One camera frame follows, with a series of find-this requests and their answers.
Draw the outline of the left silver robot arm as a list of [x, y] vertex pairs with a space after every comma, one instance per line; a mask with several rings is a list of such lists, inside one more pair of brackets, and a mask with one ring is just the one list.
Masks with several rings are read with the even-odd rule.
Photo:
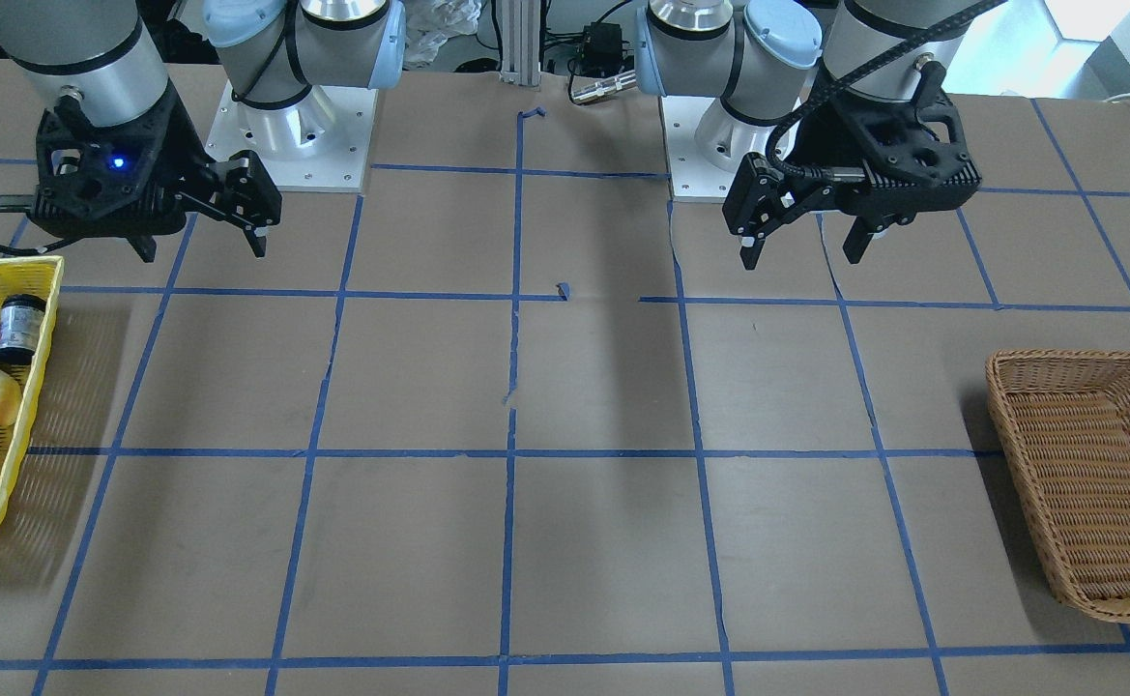
[[822, 25], [797, 1], [644, 1], [635, 73], [641, 92], [714, 99], [759, 131], [720, 155], [744, 268], [773, 232], [823, 211], [852, 218], [843, 251], [857, 264], [887, 226], [958, 210], [983, 184], [944, 81], [994, 7], [838, 1]]

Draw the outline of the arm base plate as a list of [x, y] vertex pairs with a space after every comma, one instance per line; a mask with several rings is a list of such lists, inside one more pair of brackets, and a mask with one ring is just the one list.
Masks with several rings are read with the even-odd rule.
[[722, 203], [742, 156], [764, 151], [773, 127], [741, 122], [718, 98], [664, 96], [658, 102], [672, 201]]
[[259, 155], [282, 192], [360, 194], [382, 92], [325, 85], [304, 101], [261, 110], [232, 98], [225, 84], [205, 149], [216, 160]]

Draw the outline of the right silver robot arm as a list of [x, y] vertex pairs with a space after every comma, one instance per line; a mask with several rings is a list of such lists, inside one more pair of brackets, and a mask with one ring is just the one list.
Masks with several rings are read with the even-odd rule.
[[29, 193], [0, 194], [0, 254], [124, 241], [145, 263], [197, 215], [252, 255], [282, 218], [282, 167], [353, 156], [336, 92], [405, 71], [402, 1], [0, 1], [0, 51], [42, 103]]

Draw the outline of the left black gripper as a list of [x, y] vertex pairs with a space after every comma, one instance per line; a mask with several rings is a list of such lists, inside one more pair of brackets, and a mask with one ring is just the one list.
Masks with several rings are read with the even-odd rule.
[[904, 99], [873, 99], [847, 85], [800, 122], [796, 164], [859, 169], [860, 182], [837, 186], [811, 171], [798, 176], [759, 153], [745, 154], [723, 202], [744, 269], [756, 269], [773, 232], [820, 210], [832, 194], [840, 211], [855, 216], [842, 245], [852, 266], [897, 218], [967, 202], [981, 175], [959, 111], [944, 92], [946, 75], [940, 62], [910, 68]]

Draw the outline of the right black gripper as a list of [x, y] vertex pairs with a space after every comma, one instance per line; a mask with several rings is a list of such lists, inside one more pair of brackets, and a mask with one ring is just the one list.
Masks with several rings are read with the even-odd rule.
[[215, 160], [205, 150], [174, 84], [144, 115], [101, 127], [66, 88], [36, 131], [38, 184], [33, 221], [53, 237], [128, 238], [145, 264], [155, 235], [177, 233], [199, 211], [241, 229], [252, 255], [281, 221], [282, 194], [255, 151]]

